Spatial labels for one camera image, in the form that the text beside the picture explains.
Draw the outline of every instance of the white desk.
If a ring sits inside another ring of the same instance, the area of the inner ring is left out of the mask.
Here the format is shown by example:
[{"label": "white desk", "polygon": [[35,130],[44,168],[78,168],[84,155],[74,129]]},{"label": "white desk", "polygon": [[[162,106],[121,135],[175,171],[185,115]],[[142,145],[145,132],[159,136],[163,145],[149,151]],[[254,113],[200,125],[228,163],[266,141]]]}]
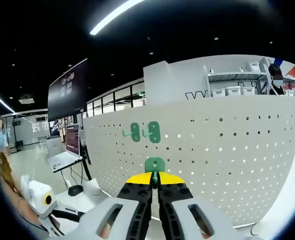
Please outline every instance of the white desk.
[{"label": "white desk", "polygon": [[[293,186],[295,186],[295,157],[287,180],[274,205],[265,215],[264,219],[255,226],[259,233],[258,236],[262,239],[274,239],[295,213],[295,187]],[[56,199],[79,211],[87,212],[108,197],[103,192],[97,196],[92,195],[93,192],[98,191],[97,189],[99,186],[96,179],[86,182],[83,187],[84,192],[77,196],[69,196],[68,191],[65,191],[56,195]],[[78,226],[78,223],[66,219],[58,219],[58,221],[61,223],[60,229],[63,233],[68,233]],[[241,227],[237,228],[237,230],[245,236],[251,236],[251,227],[252,226]],[[165,240],[160,221],[151,219],[145,239]]]}]

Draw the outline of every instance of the black monitor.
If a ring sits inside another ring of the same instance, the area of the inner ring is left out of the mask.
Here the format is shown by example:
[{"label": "black monitor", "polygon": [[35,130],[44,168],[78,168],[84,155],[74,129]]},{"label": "black monitor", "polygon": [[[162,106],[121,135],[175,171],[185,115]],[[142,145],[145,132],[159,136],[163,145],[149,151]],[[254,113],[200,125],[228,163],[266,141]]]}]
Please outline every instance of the black monitor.
[{"label": "black monitor", "polygon": [[83,60],[65,72],[48,89],[48,121],[81,112],[86,105],[87,60]]}]

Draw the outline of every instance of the laptop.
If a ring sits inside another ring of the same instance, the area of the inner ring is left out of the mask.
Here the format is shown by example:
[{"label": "laptop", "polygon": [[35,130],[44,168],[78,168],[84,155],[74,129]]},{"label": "laptop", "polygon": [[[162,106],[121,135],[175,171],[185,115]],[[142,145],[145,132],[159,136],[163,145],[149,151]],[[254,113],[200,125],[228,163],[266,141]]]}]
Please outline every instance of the laptop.
[{"label": "laptop", "polygon": [[82,160],[80,155],[80,124],[66,126],[65,151],[47,159],[53,172],[63,170]]}]

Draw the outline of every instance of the window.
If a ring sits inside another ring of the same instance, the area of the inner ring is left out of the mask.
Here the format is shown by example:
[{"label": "window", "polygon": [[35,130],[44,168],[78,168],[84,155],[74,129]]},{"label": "window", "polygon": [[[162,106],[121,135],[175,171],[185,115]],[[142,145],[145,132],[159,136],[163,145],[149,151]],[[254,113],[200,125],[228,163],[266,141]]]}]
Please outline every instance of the window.
[{"label": "window", "polygon": [[103,97],[103,113],[114,112],[113,93]]},{"label": "window", "polygon": [[93,102],[90,102],[89,104],[86,105],[86,112],[88,117],[93,116]]},{"label": "window", "polygon": [[121,111],[127,108],[131,108],[130,87],[115,92],[115,110]]},{"label": "window", "polygon": [[144,88],[144,82],[133,85],[132,94],[133,94],[133,108],[146,105],[146,92]]},{"label": "window", "polygon": [[101,98],[94,101],[94,116],[102,114]]}]

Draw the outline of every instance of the yellow circle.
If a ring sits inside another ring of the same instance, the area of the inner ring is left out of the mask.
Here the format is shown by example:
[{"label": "yellow circle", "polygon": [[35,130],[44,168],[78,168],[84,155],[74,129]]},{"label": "yellow circle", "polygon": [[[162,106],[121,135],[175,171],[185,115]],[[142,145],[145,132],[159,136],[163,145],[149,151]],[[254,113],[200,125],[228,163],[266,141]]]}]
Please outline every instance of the yellow circle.
[{"label": "yellow circle", "polygon": [[44,204],[45,205],[50,205],[52,203],[52,197],[51,197],[51,195],[50,194],[45,195],[43,201],[44,201]]}]

